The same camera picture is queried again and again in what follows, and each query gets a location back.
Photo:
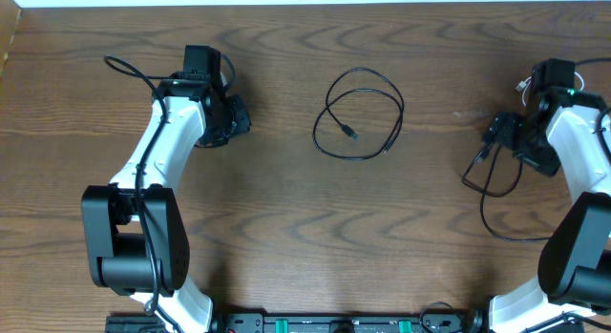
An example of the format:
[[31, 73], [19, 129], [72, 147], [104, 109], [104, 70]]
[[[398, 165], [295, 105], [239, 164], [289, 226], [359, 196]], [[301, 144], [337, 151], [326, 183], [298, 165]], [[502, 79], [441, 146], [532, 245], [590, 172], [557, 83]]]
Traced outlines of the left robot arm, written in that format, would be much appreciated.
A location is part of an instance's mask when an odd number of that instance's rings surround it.
[[189, 276], [190, 246], [176, 192], [191, 152], [214, 149], [249, 132], [242, 99], [229, 94], [230, 59], [188, 45], [181, 70], [146, 75], [111, 55], [105, 64], [142, 80], [152, 113], [134, 152], [106, 185], [88, 186], [81, 214], [90, 275], [98, 287], [129, 297], [167, 332], [223, 332], [211, 298]]

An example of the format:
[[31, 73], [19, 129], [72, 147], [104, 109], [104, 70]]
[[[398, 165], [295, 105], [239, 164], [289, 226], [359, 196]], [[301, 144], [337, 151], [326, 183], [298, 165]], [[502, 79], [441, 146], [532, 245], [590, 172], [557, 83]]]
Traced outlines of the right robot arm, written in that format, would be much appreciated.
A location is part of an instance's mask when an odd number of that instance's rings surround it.
[[537, 275], [490, 299], [482, 332], [570, 332], [610, 313], [610, 107], [585, 91], [578, 63], [537, 63], [517, 90], [525, 114], [500, 112], [483, 135], [479, 158], [511, 151], [520, 166], [563, 172], [572, 206], [543, 239]]

